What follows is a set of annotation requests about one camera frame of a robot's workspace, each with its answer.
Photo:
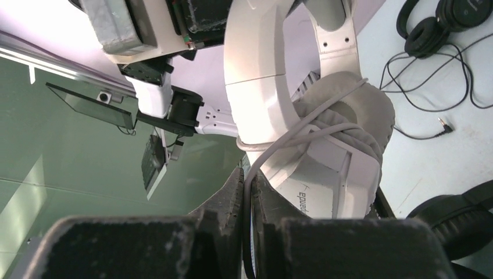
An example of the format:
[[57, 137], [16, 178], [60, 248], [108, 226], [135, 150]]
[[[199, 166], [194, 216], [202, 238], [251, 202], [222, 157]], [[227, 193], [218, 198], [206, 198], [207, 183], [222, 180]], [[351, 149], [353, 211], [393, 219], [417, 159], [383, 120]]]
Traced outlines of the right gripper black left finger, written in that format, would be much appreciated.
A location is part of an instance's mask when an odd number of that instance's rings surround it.
[[240, 278], [244, 171], [181, 216], [70, 216], [24, 278]]

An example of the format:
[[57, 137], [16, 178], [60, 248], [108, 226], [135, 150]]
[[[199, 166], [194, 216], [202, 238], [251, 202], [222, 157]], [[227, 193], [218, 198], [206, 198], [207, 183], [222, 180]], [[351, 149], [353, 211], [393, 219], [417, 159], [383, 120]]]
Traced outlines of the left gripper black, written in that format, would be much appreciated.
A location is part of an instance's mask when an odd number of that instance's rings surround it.
[[226, 21], [232, 0], [167, 1], [177, 35], [189, 48], [224, 44]]

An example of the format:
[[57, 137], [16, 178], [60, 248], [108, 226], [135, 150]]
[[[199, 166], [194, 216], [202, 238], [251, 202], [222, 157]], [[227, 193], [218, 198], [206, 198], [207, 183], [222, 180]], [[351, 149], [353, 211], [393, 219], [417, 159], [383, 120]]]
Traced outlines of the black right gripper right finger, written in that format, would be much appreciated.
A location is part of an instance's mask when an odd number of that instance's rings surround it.
[[431, 230], [412, 219], [311, 219], [257, 175], [257, 278], [455, 278]]

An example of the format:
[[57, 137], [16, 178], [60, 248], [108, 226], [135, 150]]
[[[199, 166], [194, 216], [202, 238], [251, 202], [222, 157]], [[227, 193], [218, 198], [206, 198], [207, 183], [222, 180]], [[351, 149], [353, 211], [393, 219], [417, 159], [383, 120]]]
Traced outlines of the white over-ear headphones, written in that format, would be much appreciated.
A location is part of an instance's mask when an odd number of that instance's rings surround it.
[[233, 1], [224, 38], [224, 78], [237, 144], [251, 174], [312, 218], [370, 212], [395, 123], [385, 93], [362, 77], [354, 1], [305, 1], [320, 78], [292, 100], [283, 24], [298, 1]]

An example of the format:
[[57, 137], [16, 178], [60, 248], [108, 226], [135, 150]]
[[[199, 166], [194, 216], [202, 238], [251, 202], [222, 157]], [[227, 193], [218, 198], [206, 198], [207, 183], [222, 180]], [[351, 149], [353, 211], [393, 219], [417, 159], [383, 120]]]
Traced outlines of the black and blue gaming headset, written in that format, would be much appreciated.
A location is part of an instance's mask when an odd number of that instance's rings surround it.
[[487, 278], [455, 260], [492, 242], [492, 181], [462, 194], [438, 195], [415, 207], [408, 219], [426, 223], [443, 247], [457, 278]]

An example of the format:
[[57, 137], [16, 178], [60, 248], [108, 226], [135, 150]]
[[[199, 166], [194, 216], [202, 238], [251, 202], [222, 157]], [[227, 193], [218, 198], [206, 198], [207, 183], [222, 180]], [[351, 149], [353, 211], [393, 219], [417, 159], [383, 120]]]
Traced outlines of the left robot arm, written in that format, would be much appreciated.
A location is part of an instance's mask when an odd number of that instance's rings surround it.
[[133, 85], [138, 119], [192, 136], [212, 118], [203, 98], [172, 85], [173, 59], [222, 45], [231, 1], [115, 1], [115, 35], [107, 52]]

